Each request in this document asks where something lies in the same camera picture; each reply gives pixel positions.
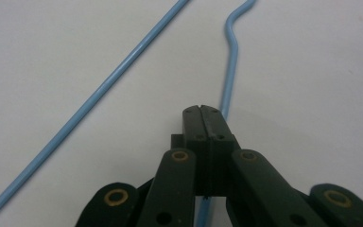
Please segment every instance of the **bent blue wire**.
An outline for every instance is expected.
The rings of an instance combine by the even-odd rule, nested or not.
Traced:
[[[220,101],[220,111],[222,112],[222,115],[225,118],[225,120],[228,119],[229,115],[229,108],[232,99],[235,67],[237,65],[237,56],[238,56],[238,43],[233,33],[233,24],[238,17],[240,17],[246,11],[251,9],[254,3],[255,0],[246,1],[244,4],[242,4],[239,8],[237,8],[229,15],[225,24],[225,34],[230,48],[228,68],[226,71],[226,78],[223,85],[223,94]],[[199,207],[199,214],[197,217],[196,226],[198,227],[206,226],[208,218],[211,216],[210,207],[211,207],[211,198],[202,198]]]

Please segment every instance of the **blue wire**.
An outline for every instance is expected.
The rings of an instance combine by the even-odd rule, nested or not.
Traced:
[[[28,164],[28,166],[17,176],[17,178],[0,195],[0,209],[13,197],[13,195],[34,174],[43,162],[55,151],[61,142],[69,135],[75,126],[94,107],[108,90],[117,82],[130,65],[147,48],[147,46],[158,36],[173,17],[185,6],[188,0],[179,0],[170,11],[152,28],[146,37],[128,54],[128,56],[117,66],[117,68],[105,79],[95,92],[84,102],[76,113],[40,151],[40,153]]]
[[[225,34],[229,43],[230,53],[229,53],[229,61],[228,61],[228,68],[226,71],[225,83],[223,87],[223,94],[220,101],[220,111],[222,112],[222,115],[225,118],[225,120],[228,119],[229,115],[229,108],[231,105],[231,98],[233,91],[235,67],[237,65],[237,56],[238,56],[238,44],[237,44],[237,39],[235,38],[233,33],[233,24],[238,17],[240,17],[246,11],[251,9],[254,3],[255,0],[246,1],[243,5],[241,5],[235,11],[233,11],[226,20]],[[197,217],[196,226],[198,227],[206,226],[208,219],[212,216],[212,214],[210,214],[210,207],[211,207],[211,198],[202,198],[199,207],[199,214]]]

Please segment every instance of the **white table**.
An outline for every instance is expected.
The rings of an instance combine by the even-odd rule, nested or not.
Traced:
[[[0,193],[176,1],[0,1]],[[191,1],[0,212],[74,226],[108,183],[154,176],[182,110],[217,107],[242,1]],[[363,199],[363,1],[259,1],[240,44],[229,126],[292,186]],[[216,200],[212,226],[231,226]]]

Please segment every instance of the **blue rod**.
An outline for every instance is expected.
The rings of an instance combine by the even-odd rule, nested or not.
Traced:
[[[229,109],[231,105],[232,99],[232,91],[233,91],[233,83],[234,83],[234,75],[235,75],[235,67],[237,66],[237,57],[238,57],[238,43],[237,39],[233,33],[233,24],[234,22],[245,12],[253,7],[255,0],[248,0],[243,3],[239,8],[235,9],[226,20],[225,24],[225,35],[229,43],[229,61],[228,68],[226,71],[226,78],[223,85],[223,94],[220,101],[220,111],[222,112],[225,120],[228,119]],[[208,219],[212,216],[210,214],[211,208],[211,198],[202,198],[201,204],[199,207],[199,214],[197,217],[196,226],[205,227],[207,225]]]
[[[28,166],[17,176],[17,178],[0,195],[0,210],[13,197],[13,195],[25,184],[43,162],[55,151],[63,142],[75,126],[94,107],[108,90],[117,82],[130,65],[147,48],[147,46],[157,37],[164,27],[174,18],[174,16],[185,6],[188,0],[179,0],[170,11],[152,28],[146,37],[128,54],[128,56],[117,66],[117,68],[105,79],[95,92],[84,102],[76,113],[40,151],[40,153],[28,164]]]

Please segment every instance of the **wire bend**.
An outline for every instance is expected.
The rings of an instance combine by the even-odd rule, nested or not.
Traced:
[[[255,0],[246,1],[239,8],[235,9],[226,20],[225,35],[229,43],[230,53],[229,53],[228,68],[226,71],[226,78],[223,85],[223,93],[219,108],[225,120],[228,119],[229,115],[229,109],[232,99],[235,67],[237,66],[237,57],[238,57],[238,43],[233,33],[233,24],[242,14],[251,9],[255,4],[255,2],[256,2]],[[210,208],[211,208],[211,198],[202,198],[201,204],[199,206],[199,214],[197,217],[196,226],[198,227],[206,226],[208,219],[212,216],[212,214],[210,214],[211,213]]]

